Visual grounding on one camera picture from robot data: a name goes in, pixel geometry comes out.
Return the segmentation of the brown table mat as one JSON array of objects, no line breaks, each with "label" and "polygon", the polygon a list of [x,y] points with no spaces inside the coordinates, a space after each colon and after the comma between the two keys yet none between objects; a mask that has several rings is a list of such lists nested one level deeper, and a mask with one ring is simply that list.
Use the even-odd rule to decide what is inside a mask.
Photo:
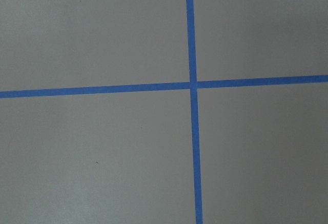
[{"label": "brown table mat", "polygon": [[[327,0],[194,0],[197,81],[327,75]],[[186,0],[1,0],[1,92],[190,82]],[[203,223],[327,223],[327,82],[197,89]],[[190,90],[1,98],[1,223],[196,223]]]}]

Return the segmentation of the blue tape line crosswise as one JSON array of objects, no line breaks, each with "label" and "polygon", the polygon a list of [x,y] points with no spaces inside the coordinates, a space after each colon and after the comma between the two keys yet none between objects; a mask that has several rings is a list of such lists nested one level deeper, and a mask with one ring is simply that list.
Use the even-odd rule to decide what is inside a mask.
[{"label": "blue tape line crosswise", "polygon": [[326,83],[326,82],[327,82],[327,75],[206,80],[206,81],[198,81],[197,83],[176,82],[176,83],[76,87],[76,88],[59,88],[59,89],[13,90],[13,91],[2,91],[1,98],[24,98],[24,97],[88,95],[88,94],[125,93],[125,92],[190,90],[190,89],[247,87],[247,86],[310,84],[310,83]]}]

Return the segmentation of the blue tape line lengthwise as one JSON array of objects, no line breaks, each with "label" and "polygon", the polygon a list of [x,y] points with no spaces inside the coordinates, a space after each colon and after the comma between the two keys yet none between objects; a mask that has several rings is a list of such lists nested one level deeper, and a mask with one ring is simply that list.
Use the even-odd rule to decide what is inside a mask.
[{"label": "blue tape line lengthwise", "polygon": [[194,0],[186,0],[196,223],[203,223]]}]

